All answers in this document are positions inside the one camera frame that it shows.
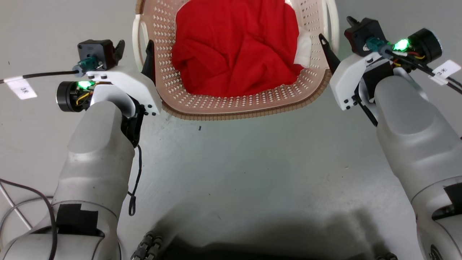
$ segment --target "cable label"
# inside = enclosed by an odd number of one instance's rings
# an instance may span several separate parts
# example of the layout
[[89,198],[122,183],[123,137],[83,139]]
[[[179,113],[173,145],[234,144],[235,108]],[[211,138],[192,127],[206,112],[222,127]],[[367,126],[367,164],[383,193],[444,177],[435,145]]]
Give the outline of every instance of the cable label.
[[440,85],[446,85],[448,83],[446,78],[456,73],[460,69],[461,69],[461,66],[459,66],[459,64],[453,62],[452,60],[447,60],[445,63],[441,64],[438,68],[433,70],[433,73],[435,74],[434,77],[431,77],[431,76],[428,76],[428,77]]
[[37,97],[37,94],[32,89],[32,87],[29,85],[27,80],[22,79],[22,77],[5,79],[4,81],[21,100]]

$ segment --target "laundry basket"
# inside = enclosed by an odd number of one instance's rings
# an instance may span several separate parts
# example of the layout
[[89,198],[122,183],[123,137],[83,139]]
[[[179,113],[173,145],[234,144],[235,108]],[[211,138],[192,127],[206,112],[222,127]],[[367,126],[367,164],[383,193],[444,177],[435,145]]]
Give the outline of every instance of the laundry basket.
[[[271,115],[304,107],[317,99],[327,87],[331,73],[318,35],[332,35],[330,42],[334,52],[338,50],[339,21],[334,0],[286,0],[295,10],[299,26],[308,30],[312,37],[310,68],[303,69],[294,84],[231,98],[189,94],[182,84],[180,73],[173,67],[171,50],[175,43],[176,12],[186,2],[188,0],[138,0],[133,24],[137,66],[141,71],[144,60],[142,51],[147,42],[153,40],[156,88],[162,98],[163,109],[171,115],[187,120],[228,120]],[[143,37],[144,46],[140,45],[140,36]]]

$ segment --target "yellow wire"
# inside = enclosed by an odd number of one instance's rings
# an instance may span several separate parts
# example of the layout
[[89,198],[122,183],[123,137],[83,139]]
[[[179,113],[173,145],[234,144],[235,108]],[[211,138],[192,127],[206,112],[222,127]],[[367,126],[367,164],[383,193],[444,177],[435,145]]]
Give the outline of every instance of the yellow wire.
[[82,99],[88,97],[89,95],[90,95],[90,92],[81,95],[81,96],[77,99],[77,101],[75,102],[75,104],[76,104],[76,105],[79,105],[79,101],[81,101]]

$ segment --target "black cable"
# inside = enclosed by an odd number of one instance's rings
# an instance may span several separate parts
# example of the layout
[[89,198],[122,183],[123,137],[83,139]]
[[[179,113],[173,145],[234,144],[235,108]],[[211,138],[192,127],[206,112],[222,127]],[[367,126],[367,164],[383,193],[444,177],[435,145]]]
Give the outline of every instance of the black cable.
[[6,219],[8,218],[8,216],[9,216],[15,209],[19,208],[20,206],[22,206],[22,205],[24,205],[24,204],[28,204],[28,203],[36,202],[36,201],[42,201],[42,200],[43,200],[43,199],[42,199],[41,197],[32,198],[32,199],[28,199],[28,200],[19,202],[18,204],[16,204],[16,205],[14,205],[13,207],[11,207],[11,208],[3,215],[3,218],[2,218],[1,221],[0,221],[0,239],[1,239],[1,235],[3,234],[3,233],[2,233],[2,230],[3,230],[3,226],[5,225]]
[[461,84],[460,82],[456,81],[455,79],[453,79],[453,78],[451,78],[451,77],[447,77],[446,79],[448,79],[448,80],[454,82],[454,84],[458,85],[459,87],[462,87],[462,84]]
[[35,73],[35,74],[23,75],[23,79],[46,77],[46,76],[71,75],[71,74],[77,74],[77,73],[79,73],[78,70]]
[[119,259],[122,260],[122,248],[120,246],[119,239],[117,239],[117,244],[119,244]]
[[[405,62],[405,63],[407,63],[407,64],[409,64],[409,65],[412,65],[413,67],[416,67],[417,69],[419,69],[419,70],[421,70],[421,71],[427,73],[428,75],[430,75],[430,76],[432,76],[432,77],[435,76],[435,74],[433,73],[433,70],[432,70],[431,68],[429,68],[427,65],[422,66],[421,64],[418,64],[418,63],[416,63],[416,62],[414,62],[414,61],[411,61],[411,60],[407,59],[407,58],[404,57],[404,56],[400,56],[400,55],[394,54],[392,51],[389,51],[389,50],[386,50],[385,52],[386,52],[387,54],[392,55],[395,59],[398,59],[398,60],[400,60],[400,61],[402,61],[402,62]],[[452,84],[451,82],[448,82],[447,85],[448,85],[450,88],[452,88],[453,90],[457,91],[459,94],[462,95],[462,89],[456,87],[456,86],[455,86],[454,84]]]
[[21,184],[10,182],[10,181],[4,180],[4,179],[0,179],[0,182],[3,182],[5,184],[11,185],[11,186],[15,186],[17,188],[21,188],[21,189],[31,191],[31,192],[37,194],[38,196],[40,196],[45,201],[45,204],[47,205],[47,208],[48,208],[48,213],[50,214],[51,236],[52,236],[51,250],[50,250],[50,255],[48,256],[48,260],[55,259],[56,249],[58,248],[58,231],[57,231],[57,228],[56,228],[56,220],[55,220],[55,214],[53,213],[53,207],[51,206],[51,203],[48,201],[47,197],[45,195],[43,195],[41,192],[39,192],[38,190],[32,189],[30,187],[27,187],[27,186],[24,186],[24,185],[21,185]]
[[128,204],[128,214],[130,216],[133,216],[135,215],[135,212],[136,212],[136,196],[135,196],[135,192],[136,192],[136,188],[138,188],[138,182],[140,181],[140,177],[141,177],[141,169],[142,169],[142,160],[141,160],[141,146],[138,145],[138,163],[140,164],[140,167],[138,169],[138,176],[136,176],[136,182],[135,182],[135,187],[133,188],[133,191],[132,192],[128,192],[128,194],[130,195],[130,203]]

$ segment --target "floor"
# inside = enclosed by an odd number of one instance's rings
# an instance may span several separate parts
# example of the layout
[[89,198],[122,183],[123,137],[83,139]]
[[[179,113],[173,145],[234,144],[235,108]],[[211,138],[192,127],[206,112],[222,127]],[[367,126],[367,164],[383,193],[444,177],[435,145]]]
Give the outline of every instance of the floor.
[[[432,66],[448,58],[462,62],[456,51],[462,29],[452,26],[462,6],[458,0],[337,4],[341,31],[347,15],[378,19],[390,41],[428,27],[445,51]],[[129,41],[134,6],[134,0],[2,3],[0,78],[71,68],[77,43],[90,38],[125,39],[121,65],[134,66]],[[350,54],[349,48],[342,37],[340,58]],[[462,134],[461,97],[419,72],[414,76]],[[55,103],[57,85],[72,79],[31,81],[38,98],[23,101],[6,86],[0,88],[2,178],[53,194],[67,142],[83,115],[63,113]],[[197,247],[224,244],[333,260],[373,259],[374,253],[389,250],[400,259],[421,259],[412,208],[375,128],[359,108],[341,111],[330,89],[308,107],[262,118],[193,122],[161,113],[145,119],[141,134],[144,166],[137,212],[128,216],[126,200],[118,228],[127,258],[154,229],[168,240],[176,237]],[[16,202],[32,197],[7,190]],[[0,199],[0,214],[7,209]],[[46,210],[37,203],[25,206],[23,213],[36,223]],[[25,231],[12,215],[2,243]]]

